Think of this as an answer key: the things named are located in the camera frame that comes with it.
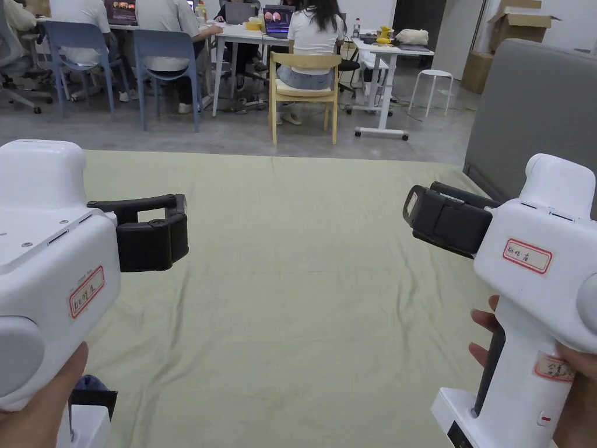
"white stool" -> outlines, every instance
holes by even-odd
[[[413,97],[411,98],[411,103],[410,103],[410,106],[408,107],[408,111],[410,112],[410,110],[413,107],[414,95],[417,92],[418,80],[421,77],[421,75],[427,75],[427,76],[433,77],[433,85],[431,86],[431,94],[429,95],[429,102],[427,103],[427,113],[425,114],[425,117],[429,116],[429,109],[431,108],[431,100],[433,99],[433,91],[435,90],[435,81],[437,81],[438,76],[440,76],[441,78],[450,78],[451,81],[450,81],[450,90],[448,92],[448,103],[446,104],[446,113],[444,114],[444,116],[448,115],[448,108],[450,106],[450,97],[452,96],[452,84],[454,83],[454,77],[452,76],[451,73],[444,72],[442,70],[423,70],[421,73],[419,73],[419,75],[417,76],[417,82],[414,85]]]

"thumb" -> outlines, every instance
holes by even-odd
[[[561,343],[558,343],[558,352],[578,372],[597,381],[597,355],[577,352]]]

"gray partition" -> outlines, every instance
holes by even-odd
[[[512,39],[496,54],[464,172],[493,198],[511,199],[537,153],[597,172],[597,58]],[[593,219],[596,211],[593,203]]]

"laptop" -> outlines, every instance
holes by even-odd
[[[229,25],[242,25],[259,13],[257,6],[251,3],[228,2],[224,7],[226,9],[226,23]]]
[[[265,31],[270,37],[287,39],[294,6],[267,5],[263,8]]]
[[[118,2],[116,0],[104,0],[108,23],[110,25],[137,25],[135,16],[135,0]]]

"white bag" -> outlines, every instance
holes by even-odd
[[[398,33],[396,39],[402,44],[427,45],[429,43],[429,33],[424,29],[403,29]]]

